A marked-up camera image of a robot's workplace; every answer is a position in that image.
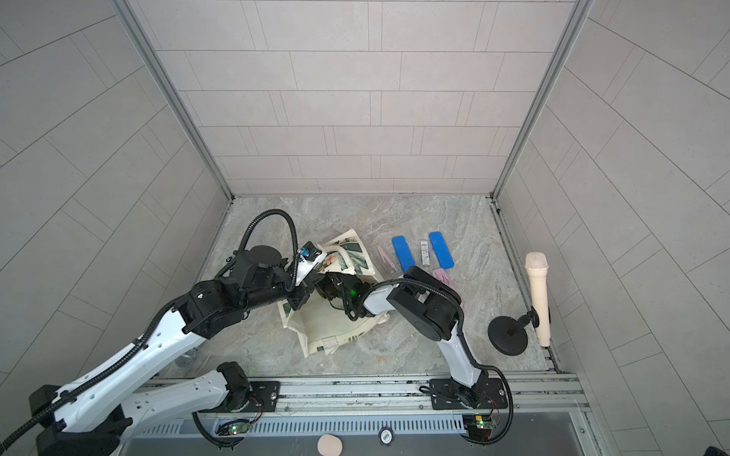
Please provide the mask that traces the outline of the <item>clear case with pink compass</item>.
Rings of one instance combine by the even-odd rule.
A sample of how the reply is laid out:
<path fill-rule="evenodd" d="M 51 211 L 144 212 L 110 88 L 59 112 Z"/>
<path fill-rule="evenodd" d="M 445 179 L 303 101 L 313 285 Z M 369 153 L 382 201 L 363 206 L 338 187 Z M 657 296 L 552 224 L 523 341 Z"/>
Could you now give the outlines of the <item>clear case with pink compass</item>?
<path fill-rule="evenodd" d="M 383 249 L 383 247 L 378 245 L 378 247 L 376 247 L 376 250 L 378 250 L 378 256 L 380 257 L 380 260 L 382 261 L 383 265 L 386 267 L 388 272 L 390 274 L 397 274 L 397 272 L 398 272 L 397 266 L 395 266 L 393 260 L 387 254 L 387 252 Z"/>

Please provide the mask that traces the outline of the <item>cream canvas tote bag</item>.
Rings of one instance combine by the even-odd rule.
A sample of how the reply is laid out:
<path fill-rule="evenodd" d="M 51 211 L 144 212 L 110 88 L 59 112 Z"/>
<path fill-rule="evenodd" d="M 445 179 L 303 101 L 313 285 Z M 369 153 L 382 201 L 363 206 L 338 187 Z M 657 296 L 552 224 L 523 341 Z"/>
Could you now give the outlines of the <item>cream canvas tote bag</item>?
<path fill-rule="evenodd" d="M 342 282 L 347 293 L 357 289 L 354 279 L 363 286 L 383 281 L 383 275 L 354 229 L 321 245 L 319 250 L 323 252 L 322 262 L 313 270 L 319 282 L 308 300 L 296 310 L 285 300 L 277 303 L 282 326 L 297 335 L 305 357 L 318 352 L 330 355 L 389 318 L 389 315 L 365 315 L 356 321 L 349 319 L 340 288 L 326 277 L 328 273 L 344 275 Z"/>

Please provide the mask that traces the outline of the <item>blue plastic case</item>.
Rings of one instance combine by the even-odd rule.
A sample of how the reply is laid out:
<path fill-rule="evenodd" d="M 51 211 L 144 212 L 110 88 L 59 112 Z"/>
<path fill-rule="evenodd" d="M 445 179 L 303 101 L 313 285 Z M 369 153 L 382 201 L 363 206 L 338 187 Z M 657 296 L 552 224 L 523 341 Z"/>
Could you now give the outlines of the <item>blue plastic case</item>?
<path fill-rule="evenodd" d="M 442 269 L 454 268 L 454 259 L 443 235 L 440 232 L 429 233 L 429 240 L 440 267 Z"/>
<path fill-rule="evenodd" d="M 392 245 L 403 273 L 407 273 L 411 267 L 416 266 L 416 261 L 405 237 L 393 237 Z"/>

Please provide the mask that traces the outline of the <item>pink plastic case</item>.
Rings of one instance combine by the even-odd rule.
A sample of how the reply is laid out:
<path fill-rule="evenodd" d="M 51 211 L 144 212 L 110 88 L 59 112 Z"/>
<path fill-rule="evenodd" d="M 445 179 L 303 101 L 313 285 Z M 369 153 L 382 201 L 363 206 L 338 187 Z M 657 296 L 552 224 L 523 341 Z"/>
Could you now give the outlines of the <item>pink plastic case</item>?
<path fill-rule="evenodd" d="M 445 286 L 448 286 L 450 288 L 454 287 L 454 283 L 452 283 L 452 280 L 450 279 L 445 269 L 435 269 L 432 271 L 432 275 Z"/>

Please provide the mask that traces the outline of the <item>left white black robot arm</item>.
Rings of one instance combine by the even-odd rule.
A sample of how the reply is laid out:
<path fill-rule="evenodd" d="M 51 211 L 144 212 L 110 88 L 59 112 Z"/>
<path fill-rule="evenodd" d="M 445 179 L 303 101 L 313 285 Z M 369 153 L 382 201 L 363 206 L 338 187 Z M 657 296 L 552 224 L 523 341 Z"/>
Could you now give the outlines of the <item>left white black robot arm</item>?
<path fill-rule="evenodd" d="M 236 362 L 153 393 L 138 389 L 252 310 L 281 300 L 304 303 L 313 291 L 308 277 L 325 258 L 311 242 L 293 262 L 269 246 L 237 251 L 214 279 L 165 304 L 125 349 L 68 385 L 47 385 L 30 396 L 30 425 L 43 428 L 36 437 L 38 453 L 110 455 L 135 432 L 180 414 L 236 412 L 252 404 L 250 381 Z"/>

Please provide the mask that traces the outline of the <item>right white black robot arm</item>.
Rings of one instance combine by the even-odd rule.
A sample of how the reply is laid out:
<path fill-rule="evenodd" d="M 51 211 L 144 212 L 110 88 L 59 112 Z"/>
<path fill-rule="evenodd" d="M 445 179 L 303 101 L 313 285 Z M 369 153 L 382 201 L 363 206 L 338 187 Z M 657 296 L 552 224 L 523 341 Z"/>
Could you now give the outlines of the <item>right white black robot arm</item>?
<path fill-rule="evenodd" d="M 377 283 L 355 275 L 324 273 L 316 281 L 316 290 L 327 300 L 340 300 L 353 321 L 400 313 L 422 336 L 435 341 L 446 358 L 455 389 L 448 399 L 468 409 L 486 402 L 489 375 L 465 340 L 461 298 L 449 286 L 413 266 L 403 277 Z"/>

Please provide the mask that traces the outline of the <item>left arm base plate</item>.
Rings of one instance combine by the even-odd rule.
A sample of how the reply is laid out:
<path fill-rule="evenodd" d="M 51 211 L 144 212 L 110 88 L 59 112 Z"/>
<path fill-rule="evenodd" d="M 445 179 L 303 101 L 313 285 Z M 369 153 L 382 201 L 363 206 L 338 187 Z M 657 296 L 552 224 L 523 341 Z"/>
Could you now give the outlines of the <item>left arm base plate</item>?
<path fill-rule="evenodd" d="M 269 413 L 274 412 L 281 393 L 278 381 L 253 381 L 247 395 L 229 393 L 216 408 L 204 408 L 202 413 Z"/>

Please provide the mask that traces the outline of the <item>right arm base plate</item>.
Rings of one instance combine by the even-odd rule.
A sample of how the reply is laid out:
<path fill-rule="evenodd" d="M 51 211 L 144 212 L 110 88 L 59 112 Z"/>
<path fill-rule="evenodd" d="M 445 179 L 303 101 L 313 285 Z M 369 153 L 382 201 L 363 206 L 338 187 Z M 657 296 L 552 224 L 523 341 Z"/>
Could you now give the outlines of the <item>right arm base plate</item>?
<path fill-rule="evenodd" d="M 466 387 L 450 378 L 435 378 L 419 391 L 430 397 L 434 410 L 507 410 L 509 401 L 504 382 L 496 377 L 480 376 Z"/>

